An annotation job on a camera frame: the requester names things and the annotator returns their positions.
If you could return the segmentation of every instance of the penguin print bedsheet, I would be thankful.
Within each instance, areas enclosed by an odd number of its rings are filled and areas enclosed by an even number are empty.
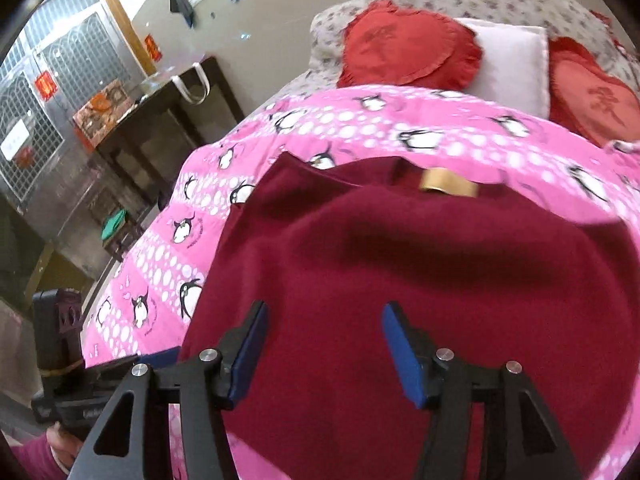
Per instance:
[[[424,168],[507,184],[573,222],[622,218],[640,244],[640,146],[614,141],[600,149],[561,126],[460,92],[361,86],[287,96],[190,155],[167,208],[90,313],[83,347],[88,365],[181,343],[230,209],[251,200],[284,151],[318,170],[401,155]],[[177,410],[170,427],[175,477],[186,478]],[[613,480],[638,436],[636,385],[591,480]],[[231,443],[244,480],[286,478],[233,436]]]

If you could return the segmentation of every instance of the red pillow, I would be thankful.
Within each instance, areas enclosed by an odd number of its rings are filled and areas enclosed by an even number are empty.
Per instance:
[[[338,88],[363,84],[463,90],[480,69],[475,32],[448,16],[373,2],[347,26]]]
[[[611,140],[640,140],[636,94],[604,73],[580,44],[568,38],[550,42],[549,80],[551,121],[600,147]]]

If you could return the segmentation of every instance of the shirt sleeve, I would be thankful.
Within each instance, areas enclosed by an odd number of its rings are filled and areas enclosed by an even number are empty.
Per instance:
[[[24,446],[12,447],[11,450],[31,480],[66,479],[66,473],[53,458],[46,434],[27,442]]]

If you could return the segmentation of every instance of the mesh window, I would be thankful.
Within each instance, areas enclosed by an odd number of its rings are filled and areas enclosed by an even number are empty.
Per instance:
[[[98,0],[47,0],[33,13],[24,27],[29,45],[35,48],[53,31],[56,22],[96,3]]]
[[[97,14],[51,43],[42,55],[74,110],[114,79],[130,79]]]
[[[0,79],[4,79],[10,70],[18,64],[18,62],[24,56],[24,49],[20,40],[16,40],[9,49],[9,53],[4,58],[2,65],[0,65]]]
[[[35,152],[33,164],[21,170],[0,153],[0,174],[18,200],[23,201],[44,165],[63,142],[38,104],[24,74],[0,91],[0,143],[20,119],[32,135]]]

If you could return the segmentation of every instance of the dark brown desk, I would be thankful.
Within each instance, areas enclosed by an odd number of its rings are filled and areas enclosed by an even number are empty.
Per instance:
[[[225,99],[235,120],[239,123],[246,117],[242,108],[238,104],[225,75],[220,70],[220,66],[215,57],[207,57],[201,62],[204,72],[212,88],[216,86],[220,89],[222,97]],[[200,80],[194,68],[190,68],[181,76],[187,88],[200,85]],[[180,106],[183,101],[180,92],[175,85],[169,81],[161,89],[143,100],[130,113],[121,120],[113,130],[98,144],[96,150],[100,153],[113,171],[124,181],[124,183],[134,189],[149,206],[156,202],[156,199],[142,189],[127,173],[118,162],[121,152],[129,153],[142,169],[148,174],[151,180],[165,194],[171,194],[172,184],[166,181],[158,169],[149,161],[140,149],[140,144],[148,138],[149,119],[164,113],[169,114],[180,126],[180,130],[192,148],[199,148],[206,144],[202,134],[199,132],[193,121]]]

